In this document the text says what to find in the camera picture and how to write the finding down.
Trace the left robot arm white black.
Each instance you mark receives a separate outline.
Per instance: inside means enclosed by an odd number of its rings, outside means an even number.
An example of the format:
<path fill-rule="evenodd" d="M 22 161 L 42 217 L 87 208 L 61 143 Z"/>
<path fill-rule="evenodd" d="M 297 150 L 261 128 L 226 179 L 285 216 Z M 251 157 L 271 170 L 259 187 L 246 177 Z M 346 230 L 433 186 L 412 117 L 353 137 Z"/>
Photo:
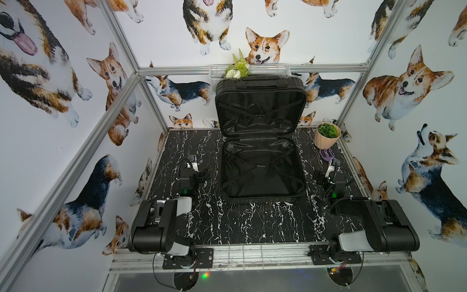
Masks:
<path fill-rule="evenodd" d="M 176 259 L 196 259 L 194 243 L 177 233 L 181 215 L 193 211 L 201 182 L 209 179 L 207 170 L 199 171 L 197 157 L 182 158 L 177 174 L 176 195 L 168 199 L 144 200 L 133 221 L 128 249 L 140 254 L 164 254 Z"/>

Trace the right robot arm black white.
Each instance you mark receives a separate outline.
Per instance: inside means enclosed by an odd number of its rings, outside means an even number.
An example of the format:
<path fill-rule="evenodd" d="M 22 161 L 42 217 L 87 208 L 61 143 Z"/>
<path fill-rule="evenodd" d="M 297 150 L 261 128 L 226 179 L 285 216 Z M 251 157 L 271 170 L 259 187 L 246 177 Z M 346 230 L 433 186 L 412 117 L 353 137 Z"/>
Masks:
<path fill-rule="evenodd" d="M 412 252 L 420 248 L 420 239 L 399 202 L 387 195 L 387 182 L 376 189 L 368 180 L 360 161 L 355 158 L 359 178 L 370 192 L 370 197 L 355 197 L 344 193 L 347 183 L 327 184 L 323 201 L 332 215 L 357 217 L 363 229 L 343 232 L 329 240 L 327 251 L 337 252 Z"/>

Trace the black hard-shell suitcase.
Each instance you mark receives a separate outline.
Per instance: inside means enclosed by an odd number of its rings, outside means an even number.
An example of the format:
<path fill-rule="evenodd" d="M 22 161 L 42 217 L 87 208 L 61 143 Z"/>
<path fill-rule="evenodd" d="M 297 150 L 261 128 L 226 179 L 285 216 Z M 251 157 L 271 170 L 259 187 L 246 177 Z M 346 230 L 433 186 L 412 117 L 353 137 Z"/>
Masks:
<path fill-rule="evenodd" d="M 220 184 L 230 204 L 296 203 L 307 182 L 291 135 L 306 106 L 296 77 L 257 75 L 216 86 L 220 130 Z"/>

